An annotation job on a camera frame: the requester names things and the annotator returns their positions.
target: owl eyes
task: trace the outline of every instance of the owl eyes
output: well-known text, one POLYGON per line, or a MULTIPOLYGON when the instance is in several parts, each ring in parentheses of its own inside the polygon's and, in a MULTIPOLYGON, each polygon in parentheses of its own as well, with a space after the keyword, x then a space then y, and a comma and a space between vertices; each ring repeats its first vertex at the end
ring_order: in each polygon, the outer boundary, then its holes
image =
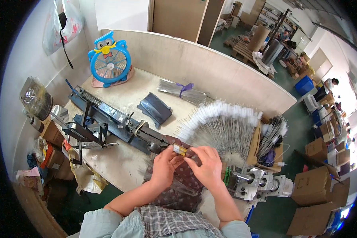
POLYGON ((105 40, 105 45, 111 45, 111 43, 112 43, 112 40, 110 38, 105 40))
POLYGON ((103 46, 105 46, 103 41, 100 41, 100 42, 97 43, 97 49, 98 50, 102 49, 103 46))
POLYGON ((104 42, 100 41, 97 43, 97 49, 100 50, 103 48, 103 46, 111 45, 112 39, 108 38, 104 42))

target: purple tape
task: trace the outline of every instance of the purple tape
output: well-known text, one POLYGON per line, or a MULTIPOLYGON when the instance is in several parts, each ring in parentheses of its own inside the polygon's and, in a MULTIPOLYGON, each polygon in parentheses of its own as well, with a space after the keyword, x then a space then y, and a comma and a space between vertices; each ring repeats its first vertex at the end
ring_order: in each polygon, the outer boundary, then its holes
POLYGON ((180 83, 176 83, 176 85, 182 87, 181 90, 180 90, 180 96, 179 97, 181 97, 181 93, 182 92, 187 91, 187 90, 191 90, 195 86, 194 83, 189 83, 189 84, 187 84, 185 86, 180 84, 180 83))

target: forearm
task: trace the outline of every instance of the forearm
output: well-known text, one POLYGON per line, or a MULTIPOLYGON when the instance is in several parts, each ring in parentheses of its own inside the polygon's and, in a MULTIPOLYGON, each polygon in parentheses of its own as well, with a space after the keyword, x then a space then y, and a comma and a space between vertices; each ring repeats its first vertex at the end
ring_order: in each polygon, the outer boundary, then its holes
POLYGON ((215 211, 220 220, 220 229, 230 221, 243 221, 237 205, 222 181, 209 191, 214 197, 215 211))
POLYGON ((128 216, 135 207, 140 207, 152 202, 163 190, 154 186, 150 181, 143 183, 139 187, 123 193, 111 202, 104 209, 128 216))

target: red bow tie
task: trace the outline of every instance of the red bow tie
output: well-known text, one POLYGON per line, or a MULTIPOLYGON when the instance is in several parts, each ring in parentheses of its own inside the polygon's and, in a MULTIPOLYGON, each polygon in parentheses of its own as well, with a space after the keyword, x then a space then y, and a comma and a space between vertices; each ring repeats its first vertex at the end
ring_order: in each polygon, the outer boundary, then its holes
POLYGON ((112 57, 112 52, 111 51, 107 55, 103 55, 103 58, 106 59, 109 56, 112 57))

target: black strap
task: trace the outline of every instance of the black strap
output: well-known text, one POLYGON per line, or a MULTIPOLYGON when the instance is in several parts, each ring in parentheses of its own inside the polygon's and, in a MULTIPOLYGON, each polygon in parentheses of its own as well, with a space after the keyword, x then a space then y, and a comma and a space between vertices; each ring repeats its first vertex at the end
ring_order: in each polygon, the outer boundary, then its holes
POLYGON ((66 50, 65 50, 65 42, 63 41, 63 37, 62 37, 62 30, 60 30, 60 36, 61 36, 63 51, 65 51, 66 59, 67 59, 67 61, 69 62, 70 67, 71 67, 72 69, 74 69, 74 68, 73 68, 73 64, 72 64, 71 61, 69 60, 69 57, 67 57, 67 53, 66 53, 66 50))

